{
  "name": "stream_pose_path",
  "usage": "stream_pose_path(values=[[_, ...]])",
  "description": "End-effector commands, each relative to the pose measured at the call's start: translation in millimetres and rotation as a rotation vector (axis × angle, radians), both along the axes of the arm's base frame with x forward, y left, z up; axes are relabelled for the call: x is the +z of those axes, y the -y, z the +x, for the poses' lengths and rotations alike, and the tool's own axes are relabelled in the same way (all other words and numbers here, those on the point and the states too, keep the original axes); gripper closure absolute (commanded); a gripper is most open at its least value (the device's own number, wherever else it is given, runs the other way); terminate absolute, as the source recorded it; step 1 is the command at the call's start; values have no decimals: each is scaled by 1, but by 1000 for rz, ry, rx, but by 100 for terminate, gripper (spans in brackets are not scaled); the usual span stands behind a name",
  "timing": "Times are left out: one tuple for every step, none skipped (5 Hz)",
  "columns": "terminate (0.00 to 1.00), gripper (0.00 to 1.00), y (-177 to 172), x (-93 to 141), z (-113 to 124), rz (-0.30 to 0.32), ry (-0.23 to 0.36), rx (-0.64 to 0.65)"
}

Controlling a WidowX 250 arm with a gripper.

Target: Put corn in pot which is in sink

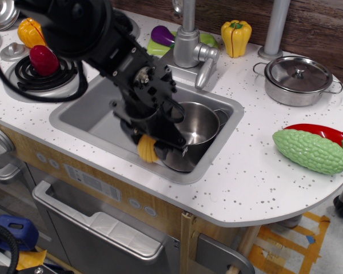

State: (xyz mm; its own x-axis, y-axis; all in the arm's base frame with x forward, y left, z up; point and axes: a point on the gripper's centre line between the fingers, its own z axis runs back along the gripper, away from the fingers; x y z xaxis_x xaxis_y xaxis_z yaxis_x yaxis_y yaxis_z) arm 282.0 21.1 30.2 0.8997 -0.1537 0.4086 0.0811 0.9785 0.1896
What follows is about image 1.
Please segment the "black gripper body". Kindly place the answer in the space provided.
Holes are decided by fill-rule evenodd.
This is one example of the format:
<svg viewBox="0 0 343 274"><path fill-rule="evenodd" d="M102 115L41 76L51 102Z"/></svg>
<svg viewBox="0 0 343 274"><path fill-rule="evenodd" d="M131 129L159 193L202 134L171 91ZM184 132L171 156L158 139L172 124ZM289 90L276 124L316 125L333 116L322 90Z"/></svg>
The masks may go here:
<svg viewBox="0 0 343 274"><path fill-rule="evenodd" d="M124 100L112 100L109 107L120 121L123 119L156 142L173 147L173 152L181 155L186 152L186 140L176 128L176 124L184 120L186 111L173 99L167 98L166 102L156 108L154 112L142 118L132 116L131 108Z"/></svg>

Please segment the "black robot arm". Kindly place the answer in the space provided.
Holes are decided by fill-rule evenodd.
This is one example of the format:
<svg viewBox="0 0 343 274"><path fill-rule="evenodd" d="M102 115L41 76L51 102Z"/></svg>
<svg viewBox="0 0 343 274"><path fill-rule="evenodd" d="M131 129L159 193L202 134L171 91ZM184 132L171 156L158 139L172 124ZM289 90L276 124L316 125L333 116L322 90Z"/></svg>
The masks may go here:
<svg viewBox="0 0 343 274"><path fill-rule="evenodd" d="M186 140L176 127L185 110L173 99L171 69L117 22L110 1L15 1L15 6L41 25L57 56L86 62L119 88L122 99L110 107L131 139L151 137L162 159L169 152L185 154Z"/></svg>

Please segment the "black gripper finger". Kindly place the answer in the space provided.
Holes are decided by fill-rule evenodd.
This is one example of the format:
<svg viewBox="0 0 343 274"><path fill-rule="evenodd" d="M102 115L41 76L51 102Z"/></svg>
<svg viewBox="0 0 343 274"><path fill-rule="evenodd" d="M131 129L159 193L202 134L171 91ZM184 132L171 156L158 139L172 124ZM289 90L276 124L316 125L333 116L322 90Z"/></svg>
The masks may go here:
<svg viewBox="0 0 343 274"><path fill-rule="evenodd" d="M123 133L134 143L134 144L138 144L140 139L143 137L144 133L140 130L138 130L137 128L135 128L134 126L132 126L131 124L129 124L128 122L126 122L125 120L121 119L120 121L120 126L121 126L121 130L123 131Z"/></svg>
<svg viewBox="0 0 343 274"><path fill-rule="evenodd" d="M167 158L167 155L170 152L173 152L174 148L168 146L165 143L162 142L156 142L154 144L154 152L156 154L156 156L161 159L161 160L165 160Z"/></svg>

